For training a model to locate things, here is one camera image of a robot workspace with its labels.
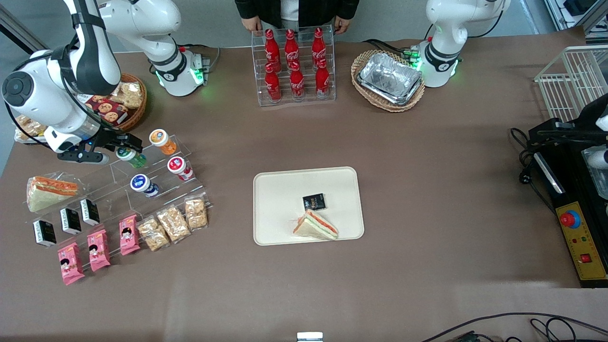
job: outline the aluminum foil tray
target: aluminum foil tray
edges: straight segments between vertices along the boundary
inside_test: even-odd
[[[387,54],[370,57],[359,73],[359,83],[397,105],[405,105],[422,83],[422,73]]]

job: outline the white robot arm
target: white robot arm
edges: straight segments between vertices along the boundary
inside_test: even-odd
[[[511,0],[428,0],[426,16],[436,31],[430,42],[420,43],[424,84],[439,87],[447,83],[465,45],[465,23],[486,21],[507,10]]]
[[[73,49],[74,40],[54,51],[35,52],[4,80],[2,96],[7,108],[49,126],[44,136],[63,160],[107,161],[107,156],[94,151],[96,147],[114,150],[125,146],[141,151],[141,140],[103,127],[99,116],[75,99],[75,93],[110,94],[119,84],[120,69],[95,0],[64,2],[80,46]]]
[[[180,51],[169,34],[181,25],[171,0],[110,0],[100,5],[106,30],[139,47],[169,94],[186,96],[204,83],[202,57]]]

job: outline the yellow control panel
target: yellow control panel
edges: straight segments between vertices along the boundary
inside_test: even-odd
[[[578,202],[555,209],[580,280],[607,279]]]

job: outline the brown table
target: brown table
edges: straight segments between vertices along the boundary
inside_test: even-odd
[[[290,341],[321,330],[327,341],[419,341],[507,311],[605,326],[608,290],[578,288],[551,212],[517,182],[518,149],[508,139],[510,127],[543,120],[532,77],[583,43],[577,30],[470,40],[453,79],[403,114],[371,106],[350,84],[350,63],[366,44],[336,46],[334,103],[270,109],[257,105],[248,49],[223,50],[209,85],[185,98],[160,88],[143,55],[119,54],[121,68],[150,92],[134,133],[163,127],[193,150],[214,204],[211,228],[66,287],[56,254],[35,245],[24,224],[23,192],[30,176],[95,167],[16,145],[0,180],[0,336]],[[256,174],[336,166],[359,175],[361,239],[254,243]],[[525,318],[471,328],[533,337]]]

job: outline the coca-cola bottle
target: coca-cola bottle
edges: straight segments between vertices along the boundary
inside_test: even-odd
[[[293,70],[291,71],[291,75],[289,76],[289,81],[291,82],[291,95],[294,98],[294,101],[300,102],[304,99],[304,76],[300,71],[300,62],[293,61],[291,64]]]
[[[319,60],[319,68],[315,79],[317,81],[317,97],[326,99],[330,94],[330,73],[327,71],[327,61],[325,58]]]
[[[287,42],[285,43],[285,59],[287,60],[287,68],[290,71],[294,70],[294,62],[300,63],[300,48],[298,43],[295,42],[295,32],[292,29],[288,29],[285,33]]]
[[[272,63],[274,72],[281,72],[281,56],[278,54],[278,44],[274,40],[274,32],[271,29],[266,30],[266,59]]]
[[[313,40],[313,69],[317,69],[317,64],[321,59],[325,58],[325,42],[323,41],[323,29],[317,27],[314,29]]]
[[[264,81],[266,81],[266,89],[270,96],[270,102],[277,103],[281,101],[281,87],[278,82],[278,76],[274,72],[274,66],[270,62],[266,63],[266,77]]]

